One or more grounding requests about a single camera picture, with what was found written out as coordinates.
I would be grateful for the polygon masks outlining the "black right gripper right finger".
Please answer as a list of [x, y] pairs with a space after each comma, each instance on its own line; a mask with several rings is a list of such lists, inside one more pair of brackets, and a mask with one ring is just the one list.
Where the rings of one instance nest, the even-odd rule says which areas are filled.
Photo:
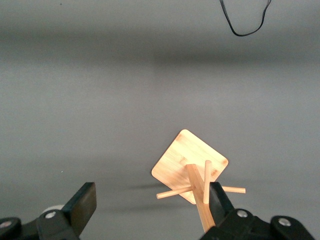
[[210, 183], [209, 212], [212, 226], [202, 240], [313, 240], [295, 218], [275, 215], [265, 222], [246, 209], [234, 208], [219, 182]]

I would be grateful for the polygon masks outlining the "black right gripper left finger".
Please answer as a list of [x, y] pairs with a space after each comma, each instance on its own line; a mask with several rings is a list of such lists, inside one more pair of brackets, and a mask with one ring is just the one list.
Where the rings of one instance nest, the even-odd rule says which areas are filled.
[[23, 224], [18, 217], [0, 219], [2, 240], [78, 240], [97, 208], [96, 184], [86, 182], [62, 206]]

